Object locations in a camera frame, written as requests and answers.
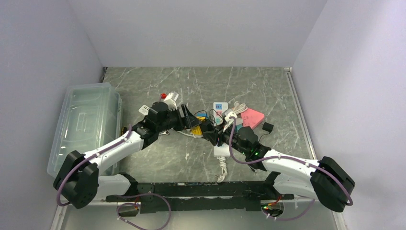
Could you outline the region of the silver ratchet wrench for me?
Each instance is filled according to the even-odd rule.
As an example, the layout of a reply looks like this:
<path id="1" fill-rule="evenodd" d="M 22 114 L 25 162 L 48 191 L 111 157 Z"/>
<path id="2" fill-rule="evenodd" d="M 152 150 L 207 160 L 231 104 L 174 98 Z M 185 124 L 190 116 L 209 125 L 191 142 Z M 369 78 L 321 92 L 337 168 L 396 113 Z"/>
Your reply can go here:
<path id="1" fill-rule="evenodd" d="M 167 136 L 167 135 L 169 135 L 169 134 L 170 134 L 170 131 L 169 131 L 169 130 L 166 130 L 166 131 L 164 131 L 164 132 L 161 132 L 159 135 L 160 135 L 160 136 L 162 136 L 162 135 Z"/>

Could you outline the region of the black power adapter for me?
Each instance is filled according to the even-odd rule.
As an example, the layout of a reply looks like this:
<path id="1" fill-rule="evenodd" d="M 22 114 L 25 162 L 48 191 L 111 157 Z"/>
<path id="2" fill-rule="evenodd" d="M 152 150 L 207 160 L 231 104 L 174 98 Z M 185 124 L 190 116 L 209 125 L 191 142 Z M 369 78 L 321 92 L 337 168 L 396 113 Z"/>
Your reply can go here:
<path id="1" fill-rule="evenodd" d="M 271 133 L 271 132 L 273 131 L 273 129 L 274 129 L 274 125 L 273 125 L 273 124 L 268 123 L 268 122 L 264 122 L 264 123 L 263 123 L 262 130 L 265 130 L 265 131 Z"/>

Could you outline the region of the yellow cube socket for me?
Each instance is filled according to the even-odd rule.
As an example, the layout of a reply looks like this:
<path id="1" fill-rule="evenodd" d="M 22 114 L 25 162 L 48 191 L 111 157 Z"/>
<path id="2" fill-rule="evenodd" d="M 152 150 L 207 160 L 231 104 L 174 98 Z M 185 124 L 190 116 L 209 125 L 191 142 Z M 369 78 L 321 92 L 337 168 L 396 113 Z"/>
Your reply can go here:
<path id="1" fill-rule="evenodd" d="M 197 118 L 198 118 L 200 121 L 205 121 L 205 120 L 206 120 L 206 118 L 203 117 L 203 116 L 198 116 Z M 202 131 L 201 131 L 201 128 L 200 128 L 199 126 L 196 126 L 196 127 L 191 128 L 190 133 L 191 133 L 193 136 L 201 136 L 201 135 L 202 135 Z"/>

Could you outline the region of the clear plastic storage bin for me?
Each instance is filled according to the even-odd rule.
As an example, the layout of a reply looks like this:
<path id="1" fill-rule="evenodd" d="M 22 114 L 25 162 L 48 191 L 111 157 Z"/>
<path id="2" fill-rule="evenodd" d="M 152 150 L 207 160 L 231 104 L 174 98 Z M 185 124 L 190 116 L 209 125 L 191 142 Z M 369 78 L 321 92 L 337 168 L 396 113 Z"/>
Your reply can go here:
<path id="1" fill-rule="evenodd" d="M 85 153 L 120 137 L 122 99 L 109 83 L 71 86 L 62 104 L 47 173 L 56 177 L 66 156 Z"/>

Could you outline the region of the pink triangular power strip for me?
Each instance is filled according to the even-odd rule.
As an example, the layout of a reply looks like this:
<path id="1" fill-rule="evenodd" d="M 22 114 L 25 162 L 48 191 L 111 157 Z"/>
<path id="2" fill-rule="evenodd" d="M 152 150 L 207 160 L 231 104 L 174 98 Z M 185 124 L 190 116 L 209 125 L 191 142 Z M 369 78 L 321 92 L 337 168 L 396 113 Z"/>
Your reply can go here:
<path id="1" fill-rule="evenodd" d="M 261 112 L 248 108 L 242 112 L 241 118 L 243 119 L 243 127 L 256 128 L 264 119 L 265 115 Z"/>

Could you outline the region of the small white power strip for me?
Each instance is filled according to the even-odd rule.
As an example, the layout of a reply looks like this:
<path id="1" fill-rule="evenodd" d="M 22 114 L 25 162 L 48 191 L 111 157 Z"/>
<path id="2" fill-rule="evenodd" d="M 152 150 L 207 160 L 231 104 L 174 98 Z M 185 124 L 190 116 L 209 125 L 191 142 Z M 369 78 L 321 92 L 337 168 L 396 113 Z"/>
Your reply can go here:
<path id="1" fill-rule="evenodd" d="M 149 110 L 150 110 L 150 107 L 148 107 L 147 105 L 142 105 L 142 106 L 139 108 L 138 111 L 139 111 L 139 113 L 141 113 L 142 115 L 146 116 L 146 115 L 148 115 Z"/>

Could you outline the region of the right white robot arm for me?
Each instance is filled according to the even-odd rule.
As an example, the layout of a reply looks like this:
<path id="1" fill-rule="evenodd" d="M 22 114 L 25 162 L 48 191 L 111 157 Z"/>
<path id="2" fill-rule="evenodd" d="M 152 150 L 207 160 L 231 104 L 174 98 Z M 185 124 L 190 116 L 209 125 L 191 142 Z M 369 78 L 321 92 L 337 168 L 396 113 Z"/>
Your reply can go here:
<path id="1" fill-rule="evenodd" d="M 203 138 L 214 146 L 227 145 L 230 157 L 234 153 L 244 155 L 240 164 L 270 172 L 269 183 L 264 185 L 264 194 L 270 199 L 279 195 L 292 194 L 318 200 L 326 208 L 343 212 L 353 205 L 351 193 L 354 180 L 331 157 L 311 160 L 283 154 L 264 146 L 250 127 L 235 130 L 233 126 L 224 129 L 209 122 L 200 124 Z"/>

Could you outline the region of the black base frame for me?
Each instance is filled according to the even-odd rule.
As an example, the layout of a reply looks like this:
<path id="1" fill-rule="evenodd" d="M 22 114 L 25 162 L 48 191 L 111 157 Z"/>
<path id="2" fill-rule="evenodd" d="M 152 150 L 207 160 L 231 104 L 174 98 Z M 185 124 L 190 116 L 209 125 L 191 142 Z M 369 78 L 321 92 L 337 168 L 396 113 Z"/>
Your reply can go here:
<path id="1" fill-rule="evenodd" d="M 166 211 L 232 210 L 259 211 L 268 201 L 292 200 L 263 181 L 136 183 L 124 195 L 109 195 L 107 202 L 138 201 L 141 213 Z"/>

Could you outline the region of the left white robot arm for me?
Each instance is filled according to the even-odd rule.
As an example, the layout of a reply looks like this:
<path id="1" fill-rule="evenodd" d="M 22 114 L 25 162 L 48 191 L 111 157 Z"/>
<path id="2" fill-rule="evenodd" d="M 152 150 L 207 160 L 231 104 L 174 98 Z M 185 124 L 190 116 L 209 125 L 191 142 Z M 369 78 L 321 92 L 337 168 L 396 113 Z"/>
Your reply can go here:
<path id="1" fill-rule="evenodd" d="M 72 204 L 79 209 L 106 196 L 134 200 L 138 193 L 134 178 L 126 173 L 114 176 L 103 173 L 125 157 L 150 146 L 160 133 L 171 129 L 183 131 L 201 124 L 184 104 L 155 102 L 151 107 L 143 105 L 139 111 L 144 115 L 143 120 L 129 125 L 119 138 L 84 154 L 74 150 L 66 156 L 53 183 L 59 206 Z"/>

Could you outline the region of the white long power strip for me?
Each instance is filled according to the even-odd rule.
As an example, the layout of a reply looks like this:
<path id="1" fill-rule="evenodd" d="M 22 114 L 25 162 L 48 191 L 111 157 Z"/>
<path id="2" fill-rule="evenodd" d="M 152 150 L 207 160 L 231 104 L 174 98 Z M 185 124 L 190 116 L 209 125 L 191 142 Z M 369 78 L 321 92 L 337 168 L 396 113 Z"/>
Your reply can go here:
<path id="1" fill-rule="evenodd" d="M 214 116 L 215 125 L 222 125 L 223 122 L 223 112 L 228 110 L 228 103 L 227 102 L 214 102 L 213 103 L 213 110 L 212 115 Z M 221 158 L 228 158 L 230 157 L 229 146 L 228 146 L 228 139 L 222 138 L 220 141 L 214 146 L 214 156 Z"/>

